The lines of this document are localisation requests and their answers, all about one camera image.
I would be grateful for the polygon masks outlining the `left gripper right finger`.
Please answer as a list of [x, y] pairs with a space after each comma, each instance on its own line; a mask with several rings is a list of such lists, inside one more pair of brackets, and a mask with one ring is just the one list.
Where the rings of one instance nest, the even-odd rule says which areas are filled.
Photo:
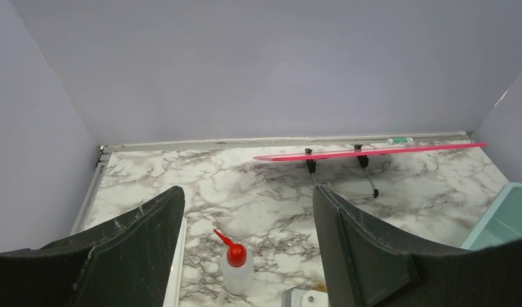
[[331, 306], [522, 306], [522, 239], [478, 251], [413, 235], [313, 188]]

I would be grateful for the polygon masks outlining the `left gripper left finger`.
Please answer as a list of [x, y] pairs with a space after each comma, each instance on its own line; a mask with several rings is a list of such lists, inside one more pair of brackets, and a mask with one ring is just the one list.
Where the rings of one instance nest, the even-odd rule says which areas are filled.
[[162, 306], [185, 204], [173, 186], [40, 249], [0, 253], [0, 306]]

